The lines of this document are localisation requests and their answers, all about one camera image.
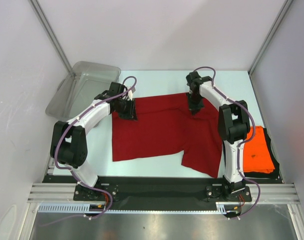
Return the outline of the red t shirt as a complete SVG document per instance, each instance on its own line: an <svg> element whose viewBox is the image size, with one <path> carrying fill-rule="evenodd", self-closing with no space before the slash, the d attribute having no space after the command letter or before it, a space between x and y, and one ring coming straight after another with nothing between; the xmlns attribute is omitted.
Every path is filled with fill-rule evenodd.
<svg viewBox="0 0 304 240"><path fill-rule="evenodd" d="M196 114L186 93L137 98L137 120L112 113L112 160L127 161L183 152L181 164L217 178L222 156L218 110L206 99Z"/></svg>

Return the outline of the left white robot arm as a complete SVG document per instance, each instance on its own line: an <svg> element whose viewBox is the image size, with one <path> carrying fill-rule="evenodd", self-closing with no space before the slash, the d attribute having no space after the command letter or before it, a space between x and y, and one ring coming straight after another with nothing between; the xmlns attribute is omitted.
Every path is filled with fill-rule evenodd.
<svg viewBox="0 0 304 240"><path fill-rule="evenodd" d="M125 120L137 120L135 85L112 82L108 90L97 95L90 105L68 121L57 121L53 127L50 156L58 169L69 171L77 184L85 187L92 200L108 195L99 184L99 176L87 160L87 135L101 120L117 113Z"/></svg>

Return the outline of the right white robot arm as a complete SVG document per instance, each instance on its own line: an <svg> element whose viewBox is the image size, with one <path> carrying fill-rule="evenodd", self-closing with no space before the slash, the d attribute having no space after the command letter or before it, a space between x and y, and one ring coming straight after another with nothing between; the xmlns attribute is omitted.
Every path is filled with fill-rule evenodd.
<svg viewBox="0 0 304 240"><path fill-rule="evenodd" d="M218 110L218 133L223 141L225 172L220 197L233 201L245 190L243 170L244 141L250 132L247 103L244 100L231 100L214 84L214 78L201 77L197 71L186 76L189 110L193 115L204 108L203 99L208 100Z"/></svg>

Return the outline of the clear plastic bin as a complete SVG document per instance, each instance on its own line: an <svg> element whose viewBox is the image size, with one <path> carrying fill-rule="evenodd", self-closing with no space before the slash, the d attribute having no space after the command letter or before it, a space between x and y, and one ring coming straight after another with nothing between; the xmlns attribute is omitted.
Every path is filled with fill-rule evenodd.
<svg viewBox="0 0 304 240"><path fill-rule="evenodd" d="M77 62L72 73L60 83L45 113L63 122L77 116L112 82L118 82L120 74L121 69L116 66Z"/></svg>

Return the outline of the orange folded t shirt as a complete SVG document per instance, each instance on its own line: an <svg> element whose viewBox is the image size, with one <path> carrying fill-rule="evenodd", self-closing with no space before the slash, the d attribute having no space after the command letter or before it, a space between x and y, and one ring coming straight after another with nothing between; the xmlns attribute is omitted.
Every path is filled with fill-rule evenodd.
<svg viewBox="0 0 304 240"><path fill-rule="evenodd" d="M244 144L243 170L245 173L264 174L270 174L275 170L262 126L256 126L255 136Z"/></svg>

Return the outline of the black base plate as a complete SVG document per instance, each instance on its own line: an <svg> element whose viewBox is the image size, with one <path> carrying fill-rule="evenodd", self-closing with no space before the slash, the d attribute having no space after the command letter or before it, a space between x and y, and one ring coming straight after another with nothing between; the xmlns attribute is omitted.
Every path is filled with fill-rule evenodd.
<svg viewBox="0 0 304 240"><path fill-rule="evenodd" d="M95 189L77 184L70 176L47 175L42 184L54 191L54 199L62 202L112 204L116 211L210 211L215 204L254 203L257 196L277 193L280 180L258 179L246 182L237 193L227 193L221 179L170 177L107 177L99 178Z"/></svg>

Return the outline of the aluminium frame rail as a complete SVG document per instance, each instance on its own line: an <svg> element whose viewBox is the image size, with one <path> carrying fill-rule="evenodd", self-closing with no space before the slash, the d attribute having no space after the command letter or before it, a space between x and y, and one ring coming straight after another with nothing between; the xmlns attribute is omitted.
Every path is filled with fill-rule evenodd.
<svg viewBox="0 0 304 240"><path fill-rule="evenodd" d="M113 187L106 185L106 191L114 197L123 194L133 195L139 193L141 196L161 197L169 196L164 190L143 191L140 185L129 185L125 187ZM259 204L299 204L300 200L293 184L249 184L243 194L247 203L258 201ZM97 202L98 197L91 196L89 189L75 183L35 183L33 184L27 201L29 203L71 203L71 202Z"/></svg>

